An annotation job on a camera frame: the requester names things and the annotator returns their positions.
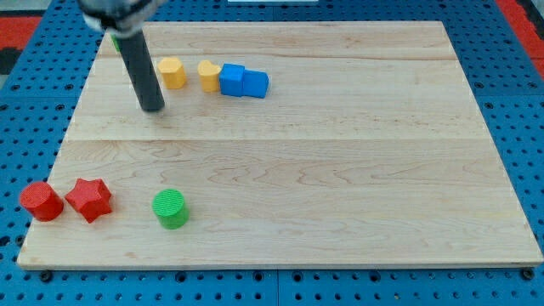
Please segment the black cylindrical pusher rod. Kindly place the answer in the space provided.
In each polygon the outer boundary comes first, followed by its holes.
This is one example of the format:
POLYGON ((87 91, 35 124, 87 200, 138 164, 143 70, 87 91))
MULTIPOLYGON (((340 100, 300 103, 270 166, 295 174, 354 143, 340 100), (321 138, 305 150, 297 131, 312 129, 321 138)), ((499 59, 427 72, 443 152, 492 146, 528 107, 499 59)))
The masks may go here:
POLYGON ((141 110, 161 111, 165 102, 144 33, 138 31, 130 37, 116 37, 116 43, 141 110))

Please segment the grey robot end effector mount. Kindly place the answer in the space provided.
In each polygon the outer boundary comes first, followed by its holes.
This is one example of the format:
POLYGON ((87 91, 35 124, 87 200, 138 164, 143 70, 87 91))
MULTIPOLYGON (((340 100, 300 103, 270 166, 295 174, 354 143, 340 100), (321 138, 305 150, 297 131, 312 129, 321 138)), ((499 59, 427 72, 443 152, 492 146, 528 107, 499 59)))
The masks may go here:
POLYGON ((121 38, 142 30, 144 22, 166 0, 77 0, 82 17, 91 29, 121 38))

